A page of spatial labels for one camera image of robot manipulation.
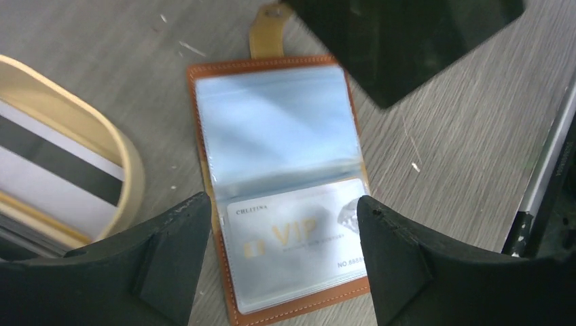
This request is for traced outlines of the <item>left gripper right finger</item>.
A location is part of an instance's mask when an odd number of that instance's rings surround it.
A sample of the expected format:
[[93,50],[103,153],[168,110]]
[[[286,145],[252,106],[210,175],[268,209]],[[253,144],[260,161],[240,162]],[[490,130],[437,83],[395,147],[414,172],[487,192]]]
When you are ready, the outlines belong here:
[[379,325],[574,325],[575,253],[526,259],[451,238],[371,196],[357,203]]

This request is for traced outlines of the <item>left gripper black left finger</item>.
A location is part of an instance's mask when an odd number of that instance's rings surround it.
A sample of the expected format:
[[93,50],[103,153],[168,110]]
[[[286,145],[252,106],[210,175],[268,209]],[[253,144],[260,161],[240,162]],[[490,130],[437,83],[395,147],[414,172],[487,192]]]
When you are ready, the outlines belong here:
[[187,325],[211,228],[200,192],[62,258],[1,264],[2,325]]

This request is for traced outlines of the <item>beige oval card tray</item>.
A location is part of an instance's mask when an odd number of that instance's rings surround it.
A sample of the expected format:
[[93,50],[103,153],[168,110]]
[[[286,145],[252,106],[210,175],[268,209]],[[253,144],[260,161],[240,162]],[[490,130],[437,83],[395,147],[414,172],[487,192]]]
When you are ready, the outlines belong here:
[[100,111],[1,57],[1,261],[59,258],[130,227],[145,171]]

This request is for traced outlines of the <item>brown leather card holder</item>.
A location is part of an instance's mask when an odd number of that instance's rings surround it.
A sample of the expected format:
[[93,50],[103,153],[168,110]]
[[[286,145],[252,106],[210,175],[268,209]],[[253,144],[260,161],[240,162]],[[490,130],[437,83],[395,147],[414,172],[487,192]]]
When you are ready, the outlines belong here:
[[192,65],[187,80],[212,231],[232,325],[269,325],[366,294],[367,274],[348,283],[243,314],[222,236],[231,203],[360,179],[370,193],[346,71],[330,55],[286,56],[293,10],[261,6],[249,31],[250,58]]

